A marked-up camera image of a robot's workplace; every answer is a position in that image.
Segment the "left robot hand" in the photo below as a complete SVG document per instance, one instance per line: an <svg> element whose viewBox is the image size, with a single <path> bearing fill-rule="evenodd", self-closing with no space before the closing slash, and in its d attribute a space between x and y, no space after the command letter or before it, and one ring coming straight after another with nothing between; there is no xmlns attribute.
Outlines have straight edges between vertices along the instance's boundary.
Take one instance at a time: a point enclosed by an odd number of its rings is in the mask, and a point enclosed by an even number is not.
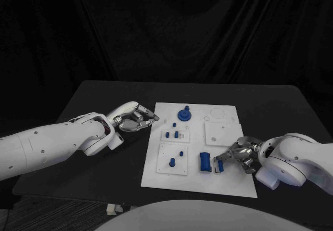
<svg viewBox="0 0 333 231"><path fill-rule="evenodd" d="M135 101L118 106L106 114L106 119L112 127L118 127L124 132L137 132L160 120L158 116Z"/></svg>

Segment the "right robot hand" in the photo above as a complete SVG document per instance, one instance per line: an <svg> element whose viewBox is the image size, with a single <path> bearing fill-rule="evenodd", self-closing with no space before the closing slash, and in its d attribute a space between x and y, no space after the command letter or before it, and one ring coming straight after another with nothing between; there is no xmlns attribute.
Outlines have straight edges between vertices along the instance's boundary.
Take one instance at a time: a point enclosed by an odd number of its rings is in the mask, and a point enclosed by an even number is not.
<svg viewBox="0 0 333 231"><path fill-rule="evenodd" d="M222 164L226 160L235 159L240 163L242 170L246 174L253 174L256 172L252 164L259 162L258 154L259 154L259 147L262 145L262 140L243 136L238 138L235 143L230 145L228 150L213 157L213 162L222 172Z"/></svg>

